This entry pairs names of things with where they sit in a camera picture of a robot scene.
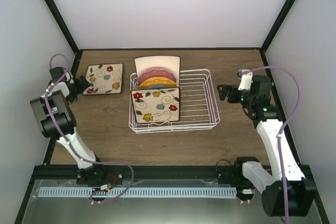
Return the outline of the pink polka dot plate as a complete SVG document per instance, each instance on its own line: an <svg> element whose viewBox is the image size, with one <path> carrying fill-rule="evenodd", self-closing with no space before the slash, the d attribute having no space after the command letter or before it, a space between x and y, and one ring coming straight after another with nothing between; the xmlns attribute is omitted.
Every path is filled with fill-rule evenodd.
<svg viewBox="0 0 336 224"><path fill-rule="evenodd" d="M165 77L174 82L177 81L175 75L171 73L169 70L163 67L151 67L146 69L140 76L138 77L139 84L142 84L145 80L152 77Z"/></svg>

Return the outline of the blue polka dot plate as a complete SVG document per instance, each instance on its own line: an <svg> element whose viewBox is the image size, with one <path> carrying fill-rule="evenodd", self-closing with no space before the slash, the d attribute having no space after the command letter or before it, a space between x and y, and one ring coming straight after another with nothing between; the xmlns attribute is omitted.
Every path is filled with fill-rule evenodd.
<svg viewBox="0 0 336 224"><path fill-rule="evenodd" d="M149 89L161 89L161 88L169 88L169 86L163 84L156 84L149 87Z"/></svg>

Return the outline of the black aluminium frame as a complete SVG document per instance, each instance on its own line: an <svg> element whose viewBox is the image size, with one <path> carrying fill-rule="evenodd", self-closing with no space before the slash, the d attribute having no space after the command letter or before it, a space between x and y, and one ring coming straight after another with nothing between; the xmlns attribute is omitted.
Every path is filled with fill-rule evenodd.
<svg viewBox="0 0 336 224"><path fill-rule="evenodd" d="M261 46L285 0L54 0L81 49ZM45 85L46 59L74 54L44 0L20 0L20 91Z"/></svg>

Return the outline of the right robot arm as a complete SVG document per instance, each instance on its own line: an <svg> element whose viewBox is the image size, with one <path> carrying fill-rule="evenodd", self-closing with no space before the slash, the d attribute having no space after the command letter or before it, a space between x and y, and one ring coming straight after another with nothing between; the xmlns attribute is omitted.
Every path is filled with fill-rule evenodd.
<svg viewBox="0 0 336 224"><path fill-rule="evenodd" d="M264 212L270 216L304 217L308 214L317 188L297 164L286 136L283 120L271 102L271 79L268 76L244 74L237 86L217 86L220 100L239 103L259 134L269 159L271 171L254 157L239 157L233 170L238 183L250 181L261 194Z"/></svg>

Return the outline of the floral square plate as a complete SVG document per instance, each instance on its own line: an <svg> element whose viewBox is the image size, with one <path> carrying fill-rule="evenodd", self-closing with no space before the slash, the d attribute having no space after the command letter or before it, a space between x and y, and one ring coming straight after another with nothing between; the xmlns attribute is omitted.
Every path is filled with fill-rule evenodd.
<svg viewBox="0 0 336 224"><path fill-rule="evenodd" d="M170 123L180 120L180 88L132 90L133 113L138 124Z"/></svg>
<svg viewBox="0 0 336 224"><path fill-rule="evenodd" d="M122 63L89 65L86 79L93 84L94 93L83 95L119 94L122 90L122 76Z"/></svg>

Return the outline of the yellow polka dot plate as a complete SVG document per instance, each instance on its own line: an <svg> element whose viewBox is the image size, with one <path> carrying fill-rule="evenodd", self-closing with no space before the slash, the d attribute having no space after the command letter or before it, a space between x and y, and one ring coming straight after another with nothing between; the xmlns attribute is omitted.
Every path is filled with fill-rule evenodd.
<svg viewBox="0 0 336 224"><path fill-rule="evenodd" d="M151 77L145 79L140 85L140 89L149 89L152 86L163 86L163 87L176 87L177 84L175 81L163 77L163 76L157 76L157 77Z"/></svg>

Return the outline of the cream square plate black rim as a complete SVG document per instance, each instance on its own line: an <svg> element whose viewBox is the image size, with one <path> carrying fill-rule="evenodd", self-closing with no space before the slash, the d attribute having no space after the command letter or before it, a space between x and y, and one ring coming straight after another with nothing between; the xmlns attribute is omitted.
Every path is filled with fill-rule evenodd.
<svg viewBox="0 0 336 224"><path fill-rule="evenodd" d="M177 86L180 85L180 56L142 56L134 59L137 78L146 69L151 67L163 67L173 73L177 79Z"/></svg>

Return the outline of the black front mounting rail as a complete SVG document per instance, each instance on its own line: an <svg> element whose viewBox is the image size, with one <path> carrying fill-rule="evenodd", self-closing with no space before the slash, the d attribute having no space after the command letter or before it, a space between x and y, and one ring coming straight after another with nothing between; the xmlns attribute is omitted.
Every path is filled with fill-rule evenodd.
<svg viewBox="0 0 336 224"><path fill-rule="evenodd" d="M133 166L134 181L140 180L205 180L218 181L232 187L251 186L238 169L226 166ZM94 168L88 172L79 171L76 165L35 166L32 179L75 179L78 184L103 185L129 181L131 171L126 166L105 166L102 171Z"/></svg>

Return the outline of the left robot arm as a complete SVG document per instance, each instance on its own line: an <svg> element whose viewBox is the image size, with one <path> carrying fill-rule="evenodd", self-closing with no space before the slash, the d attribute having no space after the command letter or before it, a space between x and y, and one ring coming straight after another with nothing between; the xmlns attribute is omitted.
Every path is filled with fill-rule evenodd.
<svg viewBox="0 0 336 224"><path fill-rule="evenodd" d="M51 81L45 93L30 101L39 130L44 137L61 144L75 159L79 170L89 169L97 164L97 156L79 136L70 104L91 84L84 76L74 78L63 67L51 68L49 73Z"/></svg>

